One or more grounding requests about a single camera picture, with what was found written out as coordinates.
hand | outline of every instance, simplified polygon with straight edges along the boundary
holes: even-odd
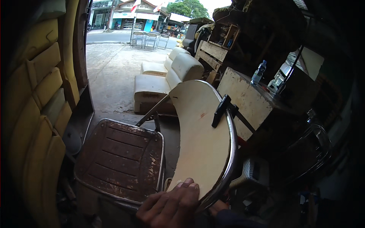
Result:
[[[193,219],[198,206],[199,185],[188,178],[170,192],[150,195],[136,216],[152,228],[181,228]]]
[[[229,207],[227,206],[227,204],[223,203],[222,200],[218,200],[215,204],[213,204],[210,208],[209,211],[212,214],[212,216],[217,216],[218,212],[224,209],[229,209]]]

white sofa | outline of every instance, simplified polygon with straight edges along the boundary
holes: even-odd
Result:
[[[181,48],[175,47],[169,56],[166,57],[165,62],[162,63],[153,63],[153,62],[142,62],[141,64],[141,74],[148,74],[148,75],[156,75],[156,76],[163,76],[165,77],[167,72],[171,69],[172,61],[176,58],[176,56],[180,53],[190,53]]]
[[[204,67],[187,53],[177,54],[166,77],[140,74],[134,78],[134,112],[146,113],[178,84],[188,80],[200,80]],[[171,112],[172,103],[165,110]]]

black clamp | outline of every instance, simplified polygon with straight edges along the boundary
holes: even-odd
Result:
[[[231,100],[232,99],[227,94],[223,96],[222,101],[219,103],[217,110],[214,113],[212,127],[216,128],[218,126],[220,119],[222,118],[224,112],[227,110],[232,115],[233,119],[235,118],[235,116],[237,116],[252,133],[256,133],[256,130],[238,111],[237,105],[231,103]]]

flag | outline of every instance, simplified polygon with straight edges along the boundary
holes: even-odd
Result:
[[[135,13],[138,5],[140,5],[140,4],[141,4],[141,0],[136,0],[135,3],[133,4],[133,7],[131,8],[131,12]]]
[[[154,12],[157,12],[157,11],[161,10],[162,4],[163,3],[161,3],[160,5],[158,5],[153,11]]]

water bottle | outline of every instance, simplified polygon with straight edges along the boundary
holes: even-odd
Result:
[[[258,82],[261,80],[263,73],[266,70],[266,61],[264,60],[259,66],[258,69],[255,71],[251,78],[251,85],[257,85]]]

